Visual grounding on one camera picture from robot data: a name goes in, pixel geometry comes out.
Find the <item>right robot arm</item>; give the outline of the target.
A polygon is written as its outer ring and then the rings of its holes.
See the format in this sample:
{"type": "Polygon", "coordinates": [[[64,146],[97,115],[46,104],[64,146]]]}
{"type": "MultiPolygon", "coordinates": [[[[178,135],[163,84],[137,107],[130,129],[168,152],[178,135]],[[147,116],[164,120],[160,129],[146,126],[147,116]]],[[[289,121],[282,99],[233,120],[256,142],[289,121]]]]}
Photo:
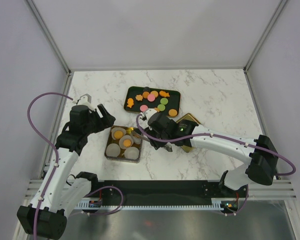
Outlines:
{"type": "Polygon", "coordinates": [[[223,197],[231,197],[239,188],[251,183],[263,186],[273,183],[278,152],[268,136],[261,134],[254,139],[222,134],[193,120],[175,122],[153,109],[141,113],[136,122],[154,148],[174,144],[207,149],[239,160],[240,166],[222,174],[218,191],[223,197]]]}

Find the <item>orange dotted biscuit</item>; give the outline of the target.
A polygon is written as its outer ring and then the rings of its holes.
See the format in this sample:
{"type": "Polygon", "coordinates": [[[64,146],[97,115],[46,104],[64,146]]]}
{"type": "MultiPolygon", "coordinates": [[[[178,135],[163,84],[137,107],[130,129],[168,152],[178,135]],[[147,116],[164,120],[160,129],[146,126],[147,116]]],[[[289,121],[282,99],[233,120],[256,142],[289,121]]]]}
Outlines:
{"type": "Polygon", "coordinates": [[[115,132],[113,133],[113,137],[114,137],[115,139],[120,139],[120,138],[123,137],[123,135],[124,135],[124,133],[123,133],[122,131],[120,131],[120,130],[117,130],[117,131],[115,131],[115,132]]]}

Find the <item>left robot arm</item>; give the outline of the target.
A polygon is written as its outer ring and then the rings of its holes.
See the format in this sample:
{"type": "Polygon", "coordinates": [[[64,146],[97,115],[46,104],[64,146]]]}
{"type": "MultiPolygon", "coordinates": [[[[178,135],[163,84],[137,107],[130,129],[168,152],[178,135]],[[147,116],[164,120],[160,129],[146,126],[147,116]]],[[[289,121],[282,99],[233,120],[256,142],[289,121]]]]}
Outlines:
{"type": "Polygon", "coordinates": [[[69,121],[53,147],[55,160],[29,205],[20,206],[17,211],[17,218],[27,234],[34,238],[60,239],[68,217],[82,198],[99,193],[98,176],[90,172],[80,172],[69,189],[64,190],[64,187],[89,135],[112,127],[115,120],[102,104],[95,109],[90,109],[88,103],[71,108],[69,121]]]}

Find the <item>orange swirl cookie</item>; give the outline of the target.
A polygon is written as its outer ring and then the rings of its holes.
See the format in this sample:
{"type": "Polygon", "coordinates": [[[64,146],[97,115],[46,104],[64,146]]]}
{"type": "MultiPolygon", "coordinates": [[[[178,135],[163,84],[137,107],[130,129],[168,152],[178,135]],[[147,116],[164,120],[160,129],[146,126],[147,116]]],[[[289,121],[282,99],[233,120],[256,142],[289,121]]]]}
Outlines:
{"type": "Polygon", "coordinates": [[[132,141],[130,139],[125,139],[123,141],[123,146],[129,148],[132,145],[132,141]]]}

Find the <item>square gold cookie tin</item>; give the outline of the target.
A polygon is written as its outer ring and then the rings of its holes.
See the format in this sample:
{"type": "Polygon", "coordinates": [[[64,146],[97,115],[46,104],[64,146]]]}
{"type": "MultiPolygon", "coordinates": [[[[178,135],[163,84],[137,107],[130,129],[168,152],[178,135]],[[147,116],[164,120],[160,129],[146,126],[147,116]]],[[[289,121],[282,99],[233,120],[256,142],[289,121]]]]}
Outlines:
{"type": "Polygon", "coordinates": [[[141,136],[141,132],[136,127],[112,126],[104,156],[112,161],[139,163],[143,145],[141,136]]]}

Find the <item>metal tongs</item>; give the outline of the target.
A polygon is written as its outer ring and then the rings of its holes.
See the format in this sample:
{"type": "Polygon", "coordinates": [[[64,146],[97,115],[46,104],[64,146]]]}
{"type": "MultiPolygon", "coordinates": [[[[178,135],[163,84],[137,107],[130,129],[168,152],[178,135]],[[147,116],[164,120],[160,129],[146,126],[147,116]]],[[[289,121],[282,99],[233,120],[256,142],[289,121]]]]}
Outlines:
{"type": "Polygon", "coordinates": [[[167,152],[169,153],[172,153],[173,152],[173,149],[172,149],[172,146],[170,143],[164,143],[164,142],[159,142],[159,141],[156,141],[156,140],[152,140],[152,139],[149,139],[143,135],[140,135],[138,134],[137,132],[135,131],[132,131],[132,133],[130,134],[132,137],[136,137],[137,139],[141,139],[141,140],[144,140],[146,142],[149,142],[150,145],[155,149],[155,150],[158,150],[160,148],[163,148],[165,149],[167,152]]]}

